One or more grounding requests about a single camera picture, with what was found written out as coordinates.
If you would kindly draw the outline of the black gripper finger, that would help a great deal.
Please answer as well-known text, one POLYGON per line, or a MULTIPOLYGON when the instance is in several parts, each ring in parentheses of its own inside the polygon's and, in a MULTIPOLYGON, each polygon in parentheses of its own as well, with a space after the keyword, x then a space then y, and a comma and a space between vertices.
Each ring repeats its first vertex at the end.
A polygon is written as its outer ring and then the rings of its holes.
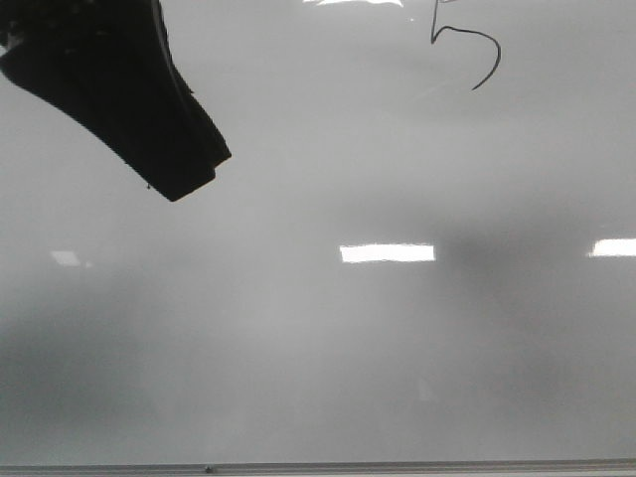
POLYGON ((232 153, 175 67, 158 1, 4 1, 1 72, 171 202, 232 153))

